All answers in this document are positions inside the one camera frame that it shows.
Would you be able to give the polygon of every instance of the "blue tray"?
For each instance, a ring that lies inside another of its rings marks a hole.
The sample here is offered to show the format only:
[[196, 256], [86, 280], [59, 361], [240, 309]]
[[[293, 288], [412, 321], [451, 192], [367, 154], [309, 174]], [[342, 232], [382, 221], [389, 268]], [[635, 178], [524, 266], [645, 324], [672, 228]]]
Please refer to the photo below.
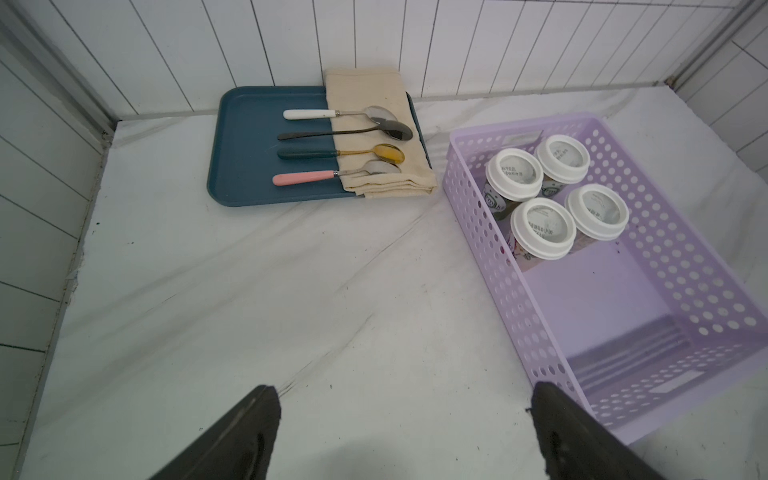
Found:
[[[410, 95], [408, 102], [424, 145]], [[331, 130], [328, 118], [284, 119], [283, 110], [288, 108], [327, 109], [325, 87], [238, 87], [224, 94], [208, 171], [208, 193], [215, 201], [226, 207], [244, 207], [356, 197], [353, 192], [344, 191], [338, 178], [285, 187], [272, 185], [272, 177], [277, 174], [338, 168], [335, 158], [283, 160], [277, 157], [279, 147], [335, 149], [331, 135], [278, 141], [277, 135], [283, 132]]]

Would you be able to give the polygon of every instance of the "paper cup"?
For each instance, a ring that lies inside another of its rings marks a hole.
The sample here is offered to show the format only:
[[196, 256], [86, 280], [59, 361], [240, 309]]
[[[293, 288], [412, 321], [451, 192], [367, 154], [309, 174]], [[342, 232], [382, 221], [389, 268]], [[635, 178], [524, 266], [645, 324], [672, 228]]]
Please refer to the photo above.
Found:
[[522, 202], [538, 195], [544, 172], [527, 151], [505, 148], [485, 165], [483, 197], [497, 221], [504, 220]]
[[578, 230], [572, 253], [598, 241], [616, 240], [629, 221], [624, 200], [600, 184], [584, 185], [570, 192], [565, 209], [573, 216]]
[[544, 171], [542, 197], [552, 198], [566, 185], [577, 184], [587, 176], [589, 151], [575, 138], [567, 135], [546, 137], [536, 146], [535, 153]]
[[528, 200], [510, 216], [512, 256], [525, 272], [544, 260], [568, 255], [576, 224], [568, 211], [548, 198]]

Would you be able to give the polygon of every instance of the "pink-handled spoon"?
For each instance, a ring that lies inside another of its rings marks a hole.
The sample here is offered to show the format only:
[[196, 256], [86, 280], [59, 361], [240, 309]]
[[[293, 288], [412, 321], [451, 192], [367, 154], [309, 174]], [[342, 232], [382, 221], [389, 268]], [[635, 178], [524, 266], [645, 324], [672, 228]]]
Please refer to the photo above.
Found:
[[318, 180], [328, 180], [329, 178], [341, 177], [343, 175], [359, 174], [368, 172], [371, 175], [376, 174], [399, 174], [400, 169], [381, 160], [369, 160], [362, 168], [355, 170], [319, 170], [314, 172], [296, 172], [295, 174], [280, 174], [272, 177], [272, 183], [278, 187], [285, 185], [308, 184]]

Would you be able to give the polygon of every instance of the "spoon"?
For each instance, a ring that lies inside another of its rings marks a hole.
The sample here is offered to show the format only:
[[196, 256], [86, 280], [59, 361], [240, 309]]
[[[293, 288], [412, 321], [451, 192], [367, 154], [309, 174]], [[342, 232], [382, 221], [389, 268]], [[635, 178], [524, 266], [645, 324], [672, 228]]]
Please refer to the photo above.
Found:
[[310, 118], [334, 118], [340, 115], [367, 115], [374, 123], [381, 124], [384, 120], [397, 121], [397, 117], [389, 110], [378, 105], [371, 105], [362, 111], [338, 110], [285, 110], [286, 120], [308, 120]]
[[290, 140], [291, 138], [319, 137], [320, 135], [341, 135], [341, 134], [362, 134], [367, 131], [381, 130], [395, 140], [410, 140], [413, 138], [413, 132], [408, 125], [394, 120], [384, 120], [381, 124], [362, 130], [342, 130], [342, 131], [297, 131], [291, 134], [277, 135], [277, 140]]
[[355, 170], [319, 170], [314, 172], [296, 172], [295, 174], [280, 174], [272, 177], [272, 183], [278, 187], [284, 185], [307, 184], [317, 182], [318, 180], [328, 180], [329, 178], [341, 177], [343, 175], [359, 174], [368, 172], [371, 175], [376, 174], [398, 174], [400, 169], [396, 165], [388, 164], [381, 160], [368, 160], [362, 168]]
[[406, 154], [395, 145], [390, 144], [378, 144], [370, 150], [310, 150], [304, 148], [280, 148], [277, 151], [277, 156], [284, 160], [328, 158], [357, 154], [374, 154], [381, 160], [395, 165], [406, 161]]

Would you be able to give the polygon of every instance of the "black spoon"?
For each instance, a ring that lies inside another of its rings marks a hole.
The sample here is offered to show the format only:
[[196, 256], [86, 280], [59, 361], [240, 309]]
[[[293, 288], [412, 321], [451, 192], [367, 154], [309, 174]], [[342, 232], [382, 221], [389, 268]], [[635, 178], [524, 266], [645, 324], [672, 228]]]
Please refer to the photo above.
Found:
[[413, 132], [408, 125], [394, 120], [384, 120], [380, 124], [371, 128], [362, 130], [344, 130], [344, 131], [297, 131], [292, 134], [277, 135], [277, 140], [290, 140], [291, 138], [319, 137], [320, 135], [341, 135], [341, 134], [361, 134], [367, 131], [381, 130], [395, 140], [410, 140], [413, 138]]

